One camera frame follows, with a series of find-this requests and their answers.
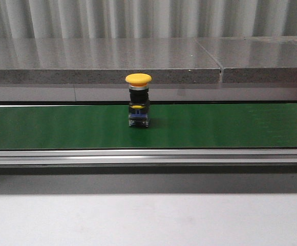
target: conveyor belt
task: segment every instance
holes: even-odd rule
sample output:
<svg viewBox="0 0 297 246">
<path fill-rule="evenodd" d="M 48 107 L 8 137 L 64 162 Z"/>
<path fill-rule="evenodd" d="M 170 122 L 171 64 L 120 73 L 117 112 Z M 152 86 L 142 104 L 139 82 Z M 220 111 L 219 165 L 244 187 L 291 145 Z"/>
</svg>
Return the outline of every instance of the conveyor belt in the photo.
<svg viewBox="0 0 297 246">
<path fill-rule="evenodd" d="M 130 128 L 127 105 L 0 107 L 0 165 L 297 163 L 297 104 L 152 105 L 151 118 Z"/>
</svg>

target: yellow mushroom button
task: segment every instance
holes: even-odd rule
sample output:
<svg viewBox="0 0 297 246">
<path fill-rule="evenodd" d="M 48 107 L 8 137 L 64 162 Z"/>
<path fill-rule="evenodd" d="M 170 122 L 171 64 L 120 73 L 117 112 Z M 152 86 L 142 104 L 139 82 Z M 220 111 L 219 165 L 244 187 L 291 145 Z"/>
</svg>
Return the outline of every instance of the yellow mushroom button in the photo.
<svg viewBox="0 0 297 246">
<path fill-rule="evenodd" d="M 126 77 L 126 82 L 132 86 L 147 86 L 147 83 L 152 80 L 152 77 L 146 73 L 133 73 Z"/>
</svg>

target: aluminum rail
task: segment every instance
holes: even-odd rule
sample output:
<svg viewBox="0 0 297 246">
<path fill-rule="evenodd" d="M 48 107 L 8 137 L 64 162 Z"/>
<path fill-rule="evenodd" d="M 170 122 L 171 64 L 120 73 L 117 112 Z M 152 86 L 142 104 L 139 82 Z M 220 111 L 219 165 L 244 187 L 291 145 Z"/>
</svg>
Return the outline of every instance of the aluminum rail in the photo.
<svg viewBox="0 0 297 246">
<path fill-rule="evenodd" d="M 0 151 L 0 167 L 297 165 L 297 149 L 119 149 Z"/>
</svg>

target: corrugated metal wall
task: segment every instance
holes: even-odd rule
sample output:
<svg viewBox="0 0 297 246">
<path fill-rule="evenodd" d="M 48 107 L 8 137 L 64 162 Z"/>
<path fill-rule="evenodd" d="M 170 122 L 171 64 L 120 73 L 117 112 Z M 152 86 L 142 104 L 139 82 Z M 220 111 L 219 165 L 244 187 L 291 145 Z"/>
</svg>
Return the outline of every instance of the corrugated metal wall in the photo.
<svg viewBox="0 0 297 246">
<path fill-rule="evenodd" d="M 297 35 L 297 0 L 0 0 L 0 37 Z"/>
</svg>

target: granite slab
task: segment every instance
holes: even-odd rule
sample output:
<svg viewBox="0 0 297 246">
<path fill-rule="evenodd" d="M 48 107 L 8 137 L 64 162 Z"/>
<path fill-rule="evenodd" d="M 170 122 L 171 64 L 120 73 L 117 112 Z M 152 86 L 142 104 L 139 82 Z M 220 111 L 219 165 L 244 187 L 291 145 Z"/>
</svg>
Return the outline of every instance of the granite slab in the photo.
<svg viewBox="0 0 297 246">
<path fill-rule="evenodd" d="M 0 84 L 216 84 L 220 67 L 193 38 L 0 39 Z"/>
<path fill-rule="evenodd" d="M 297 36 L 197 38 L 223 83 L 297 83 Z"/>
</svg>

